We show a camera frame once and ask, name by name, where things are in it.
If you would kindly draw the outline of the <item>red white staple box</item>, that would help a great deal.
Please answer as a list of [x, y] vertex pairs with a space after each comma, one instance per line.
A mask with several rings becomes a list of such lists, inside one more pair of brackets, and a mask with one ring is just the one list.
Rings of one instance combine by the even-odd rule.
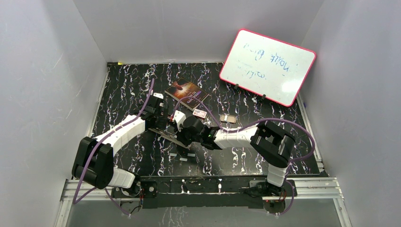
[[194, 109], [193, 112], [192, 112], [192, 114], [193, 114], [194, 116], [199, 117], [199, 118], [202, 118], [202, 119], [205, 119], [206, 116], [207, 116], [207, 112], [206, 112], [206, 111], [199, 110], [199, 109]]

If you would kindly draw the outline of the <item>beige stapler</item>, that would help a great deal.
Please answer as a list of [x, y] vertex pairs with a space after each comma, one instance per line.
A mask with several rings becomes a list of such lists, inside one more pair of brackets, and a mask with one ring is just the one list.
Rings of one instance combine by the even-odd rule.
[[155, 133], [159, 134], [159, 135], [160, 135], [161, 137], [163, 137], [164, 139], [166, 139], [166, 140], [168, 140], [168, 141], [170, 141], [170, 142], [173, 142], [173, 143], [175, 143], [176, 145], [179, 145], [179, 146], [181, 146], [181, 147], [183, 147], [183, 148], [189, 148], [189, 147], [190, 147], [190, 145], [186, 146], [186, 145], [184, 145], [182, 142], [180, 142], [180, 141], [177, 139], [177, 136], [176, 136], [175, 134], [173, 134], [173, 133], [170, 133], [170, 132], [168, 132], [168, 131], [164, 131], [164, 130], [161, 130], [161, 129], [157, 129], [157, 128], [149, 128], [149, 130], [152, 131], [152, 132], [155, 132]]

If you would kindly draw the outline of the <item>cardboard staple tray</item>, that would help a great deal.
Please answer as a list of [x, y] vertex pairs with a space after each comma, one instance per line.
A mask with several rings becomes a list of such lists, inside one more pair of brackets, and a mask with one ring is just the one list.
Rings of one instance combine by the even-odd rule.
[[220, 122], [224, 122], [224, 123], [232, 123], [235, 124], [236, 123], [236, 117], [233, 115], [228, 115], [228, 114], [221, 114], [219, 117]]

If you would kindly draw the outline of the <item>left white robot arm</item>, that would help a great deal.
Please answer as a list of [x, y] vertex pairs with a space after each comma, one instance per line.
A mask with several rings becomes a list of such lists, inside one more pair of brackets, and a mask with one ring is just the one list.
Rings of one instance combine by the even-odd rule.
[[80, 141], [72, 168], [73, 177], [98, 189], [118, 187], [130, 197], [139, 195], [139, 175], [115, 167], [113, 158], [122, 147], [148, 129], [166, 127], [168, 104], [164, 96], [156, 93], [147, 100], [133, 115], [128, 115], [109, 131]]

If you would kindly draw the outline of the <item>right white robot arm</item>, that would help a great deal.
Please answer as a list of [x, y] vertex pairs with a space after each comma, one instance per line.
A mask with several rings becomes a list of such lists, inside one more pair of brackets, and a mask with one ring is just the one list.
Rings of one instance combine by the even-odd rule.
[[195, 116], [172, 117], [176, 138], [185, 146], [200, 143], [209, 150], [253, 148], [267, 161], [266, 181], [245, 192], [251, 196], [280, 196], [285, 190], [285, 174], [295, 137], [274, 123], [259, 122], [246, 129], [209, 127]]

